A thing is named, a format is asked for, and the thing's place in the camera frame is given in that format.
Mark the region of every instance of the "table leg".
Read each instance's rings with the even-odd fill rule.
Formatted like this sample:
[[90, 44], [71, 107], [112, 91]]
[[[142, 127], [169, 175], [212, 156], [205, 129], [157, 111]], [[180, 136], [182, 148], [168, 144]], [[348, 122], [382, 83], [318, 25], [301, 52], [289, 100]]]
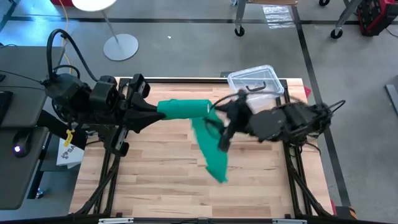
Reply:
[[242, 27], [242, 20], [244, 15], [244, 8], [246, 7], [246, 3], [248, 0], [238, 0], [238, 10], [236, 11], [236, 19], [235, 19], [235, 34], [238, 37], [244, 35], [244, 29]]
[[343, 13], [341, 13], [340, 18], [336, 23], [335, 29], [330, 34], [332, 38], [339, 39], [343, 35], [343, 24], [348, 20], [352, 13], [354, 13], [361, 2], [362, 0], [351, 0], [348, 3], [346, 9], [343, 11]]
[[132, 57], [138, 50], [138, 40], [130, 34], [116, 34], [105, 12], [101, 12], [113, 35], [104, 45], [105, 56], [115, 61]]

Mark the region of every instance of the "wooden table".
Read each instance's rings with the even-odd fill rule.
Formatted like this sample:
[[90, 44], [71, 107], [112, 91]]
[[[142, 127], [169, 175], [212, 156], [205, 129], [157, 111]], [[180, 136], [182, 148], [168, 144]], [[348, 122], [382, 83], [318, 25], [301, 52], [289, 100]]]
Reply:
[[[301, 79], [287, 79], [287, 83], [291, 96], [306, 101]], [[150, 85], [146, 100], [153, 105], [171, 98], [213, 101], [229, 93], [227, 84]], [[130, 150], [121, 159], [113, 213], [158, 218], [282, 218], [293, 214], [281, 142], [259, 144], [236, 134], [229, 150], [229, 181], [221, 185], [205, 170], [189, 119], [159, 121], [140, 134], [131, 131], [126, 141]], [[86, 148], [70, 212], [81, 208], [97, 187], [103, 156], [101, 143]], [[332, 213], [319, 152], [306, 145], [302, 160], [309, 189]], [[297, 189], [300, 208], [305, 211]]]

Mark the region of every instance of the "green towel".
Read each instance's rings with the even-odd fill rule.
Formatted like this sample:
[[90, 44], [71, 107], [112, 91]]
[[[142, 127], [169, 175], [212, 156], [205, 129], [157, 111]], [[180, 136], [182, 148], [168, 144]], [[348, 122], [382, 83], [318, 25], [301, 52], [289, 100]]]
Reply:
[[[208, 119], [223, 124], [214, 109], [209, 112]], [[221, 138], [218, 130], [214, 126], [206, 124], [203, 118], [192, 118], [191, 121], [199, 148], [206, 159], [206, 170], [218, 182], [227, 182], [228, 154], [218, 149], [218, 142]]]
[[207, 116], [210, 100], [165, 100], [157, 104], [157, 112], [166, 114], [165, 119], [202, 118]]
[[166, 115], [165, 119], [187, 119], [192, 121], [199, 148], [206, 159], [206, 170], [218, 182], [227, 182], [226, 171], [228, 166], [228, 154], [218, 149], [220, 134], [210, 124], [206, 124], [203, 118], [207, 117], [223, 124], [217, 117], [216, 111], [209, 111], [209, 100], [167, 100], [157, 104], [157, 111]]

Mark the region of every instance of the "concrete floor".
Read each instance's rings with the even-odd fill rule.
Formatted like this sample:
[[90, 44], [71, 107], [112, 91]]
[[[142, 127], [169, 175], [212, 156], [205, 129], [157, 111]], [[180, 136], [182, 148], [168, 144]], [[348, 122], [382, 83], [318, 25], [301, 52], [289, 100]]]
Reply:
[[[321, 8], [317, 0], [301, 0], [301, 20], [335, 21], [343, 1]], [[71, 18], [101, 17], [67, 9]], [[161, 19], [234, 19], [236, 8], [229, 0], [119, 0], [108, 10], [110, 18], [154, 18], [158, 22], [114, 23], [118, 33], [134, 34], [139, 50], [123, 62], [109, 61], [103, 44], [111, 36], [105, 23], [75, 22], [68, 31], [93, 73], [147, 77], [219, 77], [221, 72], [257, 65], [272, 65], [280, 78], [303, 78], [311, 88], [296, 28], [270, 29], [267, 24], [245, 24], [244, 37], [234, 35], [233, 24], [162, 22]], [[55, 28], [64, 22], [46, 22], [38, 16], [63, 16], [48, 0], [21, 0], [14, 17], [33, 16], [32, 21], [8, 21], [0, 42], [45, 45]], [[248, 5], [244, 19], [264, 19], [260, 5]], [[346, 181], [349, 197], [359, 219], [398, 223], [398, 173], [396, 133], [398, 117], [384, 85], [398, 75], [398, 39], [384, 31], [378, 37], [363, 37], [357, 25], [344, 26], [339, 40], [329, 38], [333, 26], [303, 25], [303, 32], [322, 99], [347, 103], [333, 118], [331, 132]], [[398, 34], [398, 26], [389, 30]], [[70, 45], [66, 52], [78, 67], [83, 81], [93, 84]], [[313, 95], [309, 98], [314, 103]], [[340, 204], [335, 177], [324, 138], [320, 138], [322, 161], [331, 198]], [[0, 220], [56, 216], [67, 213], [76, 174], [51, 174], [42, 188], [52, 189], [37, 201], [16, 211], [1, 211]]]

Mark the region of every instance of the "black metal frame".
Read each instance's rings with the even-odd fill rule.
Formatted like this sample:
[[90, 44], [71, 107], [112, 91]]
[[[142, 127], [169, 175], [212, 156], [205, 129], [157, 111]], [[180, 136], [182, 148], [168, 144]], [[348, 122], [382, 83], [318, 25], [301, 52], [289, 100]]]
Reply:
[[[120, 78], [119, 87], [124, 87], [130, 78]], [[149, 83], [203, 83], [203, 84], [226, 84], [226, 78], [146, 78]], [[286, 103], [290, 102], [289, 90], [287, 81], [281, 79], [283, 87], [285, 88], [284, 100]], [[277, 105], [281, 105], [282, 101], [280, 98], [276, 99]], [[295, 159], [297, 163], [297, 169], [294, 167], [290, 156], [290, 145], [283, 143], [285, 161], [287, 166], [287, 174], [290, 185], [290, 192], [292, 195], [292, 205], [294, 209], [295, 219], [306, 220], [307, 223], [324, 223], [324, 224], [335, 224], [335, 223], [363, 223], [373, 224], [376, 222], [358, 221], [358, 220], [345, 220], [340, 219], [328, 214], [322, 206], [317, 202], [315, 197], [308, 189], [305, 181], [305, 174], [303, 169], [302, 158], [299, 153], [299, 149], [294, 148]], [[103, 166], [101, 170], [101, 177], [97, 189], [93, 192], [90, 199], [84, 204], [84, 206], [76, 213], [71, 213], [64, 217], [53, 217], [53, 218], [38, 218], [31, 220], [18, 220], [9, 221], [5, 223], [97, 223], [99, 218], [110, 218], [111, 210], [113, 206], [113, 197], [116, 188], [116, 179], [119, 169], [120, 157], [115, 157], [112, 166], [108, 170], [109, 160], [111, 154], [105, 152]], [[106, 201], [106, 208], [103, 213], [100, 213], [101, 203], [103, 198], [103, 191], [106, 185], [111, 182], [108, 198]], [[297, 198], [297, 189], [295, 183], [300, 187], [303, 193], [303, 199], [305, 204], [305, 214], [303, 214], [299, 207], [299, 200]], [[88, 212], [94, 207], [94, 214], [89, 215]], [[319, 217], [312, 215], [312, 207], [318, 213]], [[277, 223], [275, 219], [271, 218], [194, 218], [187, 220], [186, 218], [134, 218], [135, 222], [142, 223], [192, 223], [197, 222], [198, 224], [208, 223]]]
[[[49, 148], [49, 144], [51, 141], [51, 137], [56, 135], [62, 139], [67, 138], [67, 130], [69, 129], [66, 124], [58, 120], [56, 117], [51, 115], [49, 112], [42, 110], [40, 116], [37, 120], [37, 126], [47, 127], [49, 129], [49, 135], [47, 136], [47, 140], [45, 142], [45, 146], [43, 147], [40, 156], [39, 162], [36, 165], [36, 171], [32, 176], [32, 183], [27, 192], [27, 199], [36, 199], [37, 191], [39, 189], [40, 183], [43, 178], [44, 171], [41, 170], [42, 164]], [[87, 134], [84, 130], [76, 129], [76, 133], [73, 135], [73, 139], [71, 143], [82, 150], [85, 150], [86, 142], [87, 142]]]

